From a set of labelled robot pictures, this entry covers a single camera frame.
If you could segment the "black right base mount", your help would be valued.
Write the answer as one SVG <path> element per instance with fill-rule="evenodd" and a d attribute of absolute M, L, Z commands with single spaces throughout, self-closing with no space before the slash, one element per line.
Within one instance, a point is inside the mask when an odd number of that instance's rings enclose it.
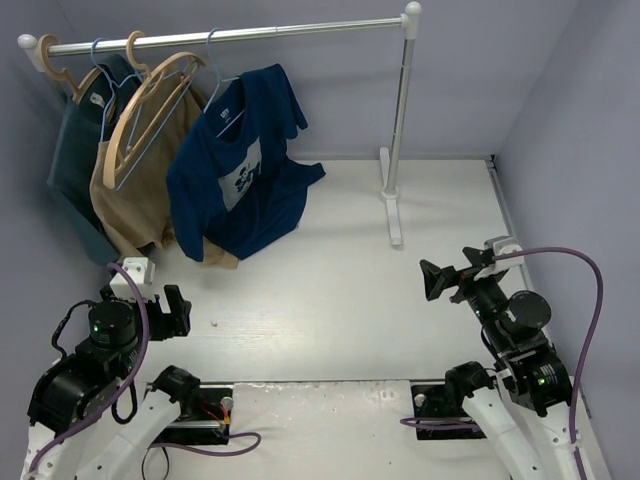
<path fill-rule="evenodd" d="M 425 418 L 424 423 L 455 425 L 451 429 L 416 429 L 418 441 L 481 440 L 484 433 L 470 417 L 456 407 L 446 394 L 443 382 L 412 383 L 412 418 Z"/>

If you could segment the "dark teal hanging shirt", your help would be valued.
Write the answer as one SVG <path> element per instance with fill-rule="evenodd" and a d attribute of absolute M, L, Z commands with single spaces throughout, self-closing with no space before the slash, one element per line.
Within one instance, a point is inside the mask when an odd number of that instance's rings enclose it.
<path fill-rule="evenodd" d="M 94 211 L 89 185 L 99 142 L 110 138 L 140 80 L 119 54 L 103 58 L 98 73 L 80 103 L 70 100 L 66 104 L 47 187 L 88 259 L 105 265 L 116 261 L 119 253 Z"/>

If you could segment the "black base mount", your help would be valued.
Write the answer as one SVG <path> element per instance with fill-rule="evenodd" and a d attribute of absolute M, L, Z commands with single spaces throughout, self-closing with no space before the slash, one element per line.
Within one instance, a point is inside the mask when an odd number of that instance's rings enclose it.
<path fill-rule="evenodd" d="M 205 383 L 187 410 L 156 436 L 154 443 L 220 446 L 229 443 L 234 387 Z"/>
<path fill-rule="evenodd" d="M 412 383 L 412 418 L 425 418 L 424 423 L 455 425 L 451 429 L 416 429 L 418 441 L 481 440 L 484 433 L 470 417 L 456 407 L 446 394 L 443 382 Z"/>

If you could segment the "blue Mickey Mouse t-shirt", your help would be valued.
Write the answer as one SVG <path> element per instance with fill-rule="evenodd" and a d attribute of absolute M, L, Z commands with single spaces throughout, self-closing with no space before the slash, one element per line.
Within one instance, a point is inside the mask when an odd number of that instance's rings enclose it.
<path fill-rule="evenodd" d="M 177 241 L 198 262 L 211 242 L 245 260 L 292 232 L 325 170 L 289 158 L 308 126 L 284 68 L 245 72 L 209 101 L 166 183 Z"/>

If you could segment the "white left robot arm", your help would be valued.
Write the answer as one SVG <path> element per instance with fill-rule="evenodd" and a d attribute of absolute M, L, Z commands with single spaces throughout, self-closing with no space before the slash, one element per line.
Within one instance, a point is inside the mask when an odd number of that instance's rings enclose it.
<path fill-rule="evenodd" d="M 88 337 L 73 352 L 62 351 L 36 383 L 27 411 L 24 479 L 122 479 L 167 426 L 199 409 L 201 382 L 179 367 L 162 370 L 144 399 L 134 384 L 150 342 L 189 333 L 190 302 L 178 286 L 167 285 L 169 309 L 162 309 L 152 289 L 155 265 L 146 257 L 109 267 L 115 274 L 100 300 L 84 303 Z M 124 393 L 131 395 L 132 408 L 116 420 L 121 431 L 83 464 L 98 422 L 115 413 Z"/>

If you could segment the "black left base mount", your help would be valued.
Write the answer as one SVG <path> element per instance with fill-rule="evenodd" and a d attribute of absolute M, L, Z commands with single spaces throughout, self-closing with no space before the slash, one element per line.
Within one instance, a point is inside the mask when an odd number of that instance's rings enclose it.
<path fill-rule="evenodd" d="M 234 387 L 205 383 L 187 410 L 156 436 L 154 443 L 220 446 L 229 443 Z"/>

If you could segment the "beige hanging shirt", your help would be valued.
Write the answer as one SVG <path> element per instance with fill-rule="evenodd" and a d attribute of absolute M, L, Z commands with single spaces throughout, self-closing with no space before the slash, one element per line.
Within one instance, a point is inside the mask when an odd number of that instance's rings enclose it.
<path fill-rule="evenodd" d="M 197 110 L 186 136 L 205 105 L 204 96 L 193 87 L 191 99 L 197 102 Z M 177 153 L 166 169 L 155 163 L 139 164 L 119 190 L 110 190 L 102 184 L 103 158 L 109 140 L 98 146 L 89 192 L 94 211 L 111 244 L 120 257 L 137 257 L 146 247 L 161 249 L 175 242 L 166 176 Z"/>

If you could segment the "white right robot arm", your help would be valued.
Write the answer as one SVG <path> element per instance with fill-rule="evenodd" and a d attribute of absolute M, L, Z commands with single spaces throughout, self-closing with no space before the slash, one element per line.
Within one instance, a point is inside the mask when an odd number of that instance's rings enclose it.
<path fill-rule="evenodd" d="M 409 425 L 482 432 L 513 479 L 593 478 L 577 429 L 581 374 L 568 372 L 544 332 L 551 307 L 534 291 L 506 295 L 500 286 L 527 251 L 512 237 L 498 237 L 463 254 L 464 269 L 421 261 L 425 297 L 434 301 L 453 289 L 451 303 L 470 306 L 495 371 L 477 361 L 450 368 L 442 398 L 460 417 L 416 418 Z"/>

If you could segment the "wooden hanger with beige shirt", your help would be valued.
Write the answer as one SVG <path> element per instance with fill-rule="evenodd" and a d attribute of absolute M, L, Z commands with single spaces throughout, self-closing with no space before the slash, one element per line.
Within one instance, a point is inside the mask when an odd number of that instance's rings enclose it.
<path fill-rule="evenodd" d="M 126 57 L 143 80 L 120 113 L 106 144 L 102 184 L 110 190 L 120 189 L 141 163 L 166 169 L 197 110 L 191 85 L 206 66 L 205 61 L 195 53 L 182 51 L 150 68 L 134 54 L 136 42 L 144 38 L 143 32 L 134 31 L 126 42 Z"/>

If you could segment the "silver clothes rack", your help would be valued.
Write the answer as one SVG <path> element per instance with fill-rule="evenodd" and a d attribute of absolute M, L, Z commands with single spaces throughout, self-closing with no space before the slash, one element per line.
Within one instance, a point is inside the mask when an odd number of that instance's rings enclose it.
<path fill-rule="evenodd" d="M 189 45 L 210 45 L 212 43 L 329 34 L 342 31 L 372 30 L 390 27 L 398 27 L 402 29 L 404 31 L 404 43 L 395 105 L 393 136 L 391 146 L 389 148 L 382 147 L 379 153 L 382 173 L 381 198 L 386 207 L 390 243 L 392 247 L 399 248 L 403 245 L 403 235 L 399 212 L 397 172 L 400 163 L 402 135 L 408 105 L 410 74 L 415 40 L 418 33 L 421 11 L 421 5 L 412 1 L 406 5 L 403 13 L 389 18 L 226 29 L 216 30 L 212 33 L 196 32 L 150 36 L 135 40 L 132 47 L 141 50 Z M 88 55 L 92 52 L 123 51 L 126 47 L 126 43 L 127 41 L 125 39 L 99 40 L 95 43 L 84 42 L 59 44 L 55 41 L 47 43 L 31 34 L 21 34 L 17 38 L 18 47 L 29 58 L 36 70 L 41 73 L 46 71 L 45 60 L 47 58 Z"/>

